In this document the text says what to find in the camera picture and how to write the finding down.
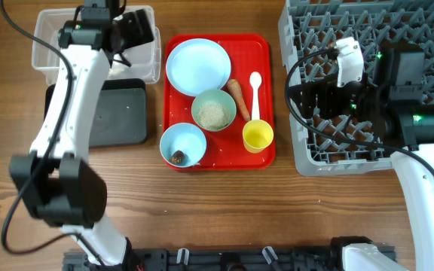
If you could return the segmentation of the light blue bowl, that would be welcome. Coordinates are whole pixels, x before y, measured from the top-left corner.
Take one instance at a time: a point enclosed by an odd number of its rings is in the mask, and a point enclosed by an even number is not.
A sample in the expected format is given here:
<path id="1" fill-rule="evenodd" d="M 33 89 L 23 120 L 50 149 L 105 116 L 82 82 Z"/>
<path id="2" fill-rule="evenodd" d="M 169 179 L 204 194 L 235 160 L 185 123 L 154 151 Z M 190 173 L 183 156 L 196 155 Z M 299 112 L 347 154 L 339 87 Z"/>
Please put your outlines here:
<path id="1" fill-rule="evenodd" d="M 177 123 L 165 130 L 160 138 L 160 153 L 171 166 L 184 169 L 196 166 L 206 153 L 207 140 L 203 131 L 191 123 Z M 171 161 L 175 152 L 183 153 L 180 163 Z"/>

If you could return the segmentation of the green bowl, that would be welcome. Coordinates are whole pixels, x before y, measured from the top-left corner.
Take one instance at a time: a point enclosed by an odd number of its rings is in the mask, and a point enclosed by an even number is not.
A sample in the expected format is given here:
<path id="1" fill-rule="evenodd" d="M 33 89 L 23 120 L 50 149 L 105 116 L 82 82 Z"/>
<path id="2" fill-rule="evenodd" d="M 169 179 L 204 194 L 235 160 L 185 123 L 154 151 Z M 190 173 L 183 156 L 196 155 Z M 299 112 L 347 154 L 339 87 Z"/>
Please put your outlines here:
<path id="1" fill-rule="evenodd" d="M 237 106 L 224 90 L 207 90 L 198 94 L 191 105 L 196 124 L 207 131 L 219 132 L 230 126 L 237 114 Z"/>

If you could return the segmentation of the yellow cup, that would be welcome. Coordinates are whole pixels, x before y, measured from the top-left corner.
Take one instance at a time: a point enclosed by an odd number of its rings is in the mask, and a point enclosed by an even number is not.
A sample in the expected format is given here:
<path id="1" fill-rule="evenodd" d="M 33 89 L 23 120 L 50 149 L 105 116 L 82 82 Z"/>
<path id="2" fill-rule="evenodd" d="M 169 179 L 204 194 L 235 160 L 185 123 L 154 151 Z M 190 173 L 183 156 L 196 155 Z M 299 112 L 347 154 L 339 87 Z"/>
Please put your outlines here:
<path id="1" fill-rule="evenodd" d="M 274 140 L 274 130 L 272 126 L 264 120 L 251 120 L 243 127 L 244 148 L 257 154 L 269 147 Z"/>

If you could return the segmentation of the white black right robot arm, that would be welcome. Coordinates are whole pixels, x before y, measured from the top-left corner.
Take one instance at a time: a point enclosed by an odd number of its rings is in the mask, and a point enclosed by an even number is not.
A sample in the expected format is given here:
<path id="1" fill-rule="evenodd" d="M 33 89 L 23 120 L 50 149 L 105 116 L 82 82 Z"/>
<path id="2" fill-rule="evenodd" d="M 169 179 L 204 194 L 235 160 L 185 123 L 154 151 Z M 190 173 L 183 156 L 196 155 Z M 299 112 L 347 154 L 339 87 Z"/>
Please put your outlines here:
<path id="1" fill-rule="evenodd" d="M 382 42 L 374 87 L 351 108 L 390 146 L 411 225 L 418 270 L 434 270 L 434 104 L 423 101 L 425 53 L 416 44 Z"/>

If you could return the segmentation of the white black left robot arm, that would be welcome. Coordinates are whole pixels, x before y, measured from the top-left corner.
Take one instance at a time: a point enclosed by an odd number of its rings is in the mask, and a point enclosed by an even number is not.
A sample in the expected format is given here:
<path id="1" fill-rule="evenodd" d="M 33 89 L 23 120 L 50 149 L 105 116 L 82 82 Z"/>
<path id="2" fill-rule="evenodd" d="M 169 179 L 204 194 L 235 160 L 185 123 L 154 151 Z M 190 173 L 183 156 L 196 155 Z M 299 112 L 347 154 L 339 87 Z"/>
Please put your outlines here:
<path id="1" fill-rule="evenodd" d="M 73 238 L 96 270 L 141 270 L 130 240 L 105 213 L 107 187 L 88 163 L 90 132 L 99 93 L 125 50 L 153 42 L 143 9 L 120 1 L 86 1 L 58 33 L 53 52 L 58 78 L 44 122 L 29 153 L 14 156 L 9 170 L 16 203 L 31 217 Z"/>

